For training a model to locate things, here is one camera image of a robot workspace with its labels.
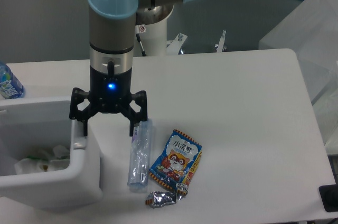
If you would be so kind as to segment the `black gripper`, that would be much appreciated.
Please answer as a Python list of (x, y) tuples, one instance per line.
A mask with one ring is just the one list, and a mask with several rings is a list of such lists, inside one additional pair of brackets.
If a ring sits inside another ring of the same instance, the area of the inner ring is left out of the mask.
[(78, 87), (71, 94), (69, 118), (83, 124), (83, 135), (88, 135), (88, 120), (101, 113), (121, 113), (129, 120), (129, 135), (134, 127), (147, 121), (147, 93), (131, 94), (132, 69), (109, 78), (106, 73), (90, 68), (90, 91)]

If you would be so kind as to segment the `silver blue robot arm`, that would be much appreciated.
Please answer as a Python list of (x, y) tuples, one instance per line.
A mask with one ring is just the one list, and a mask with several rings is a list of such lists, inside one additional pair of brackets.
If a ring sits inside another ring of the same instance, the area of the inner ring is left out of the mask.
[(148, 119), (147, 94), (131, 93), (137, 12), (194, 0), (87, 0), (90, 89), (74, 88), (69, 117), (83, 124), (97, 113), (122, 114), (134, 127)]

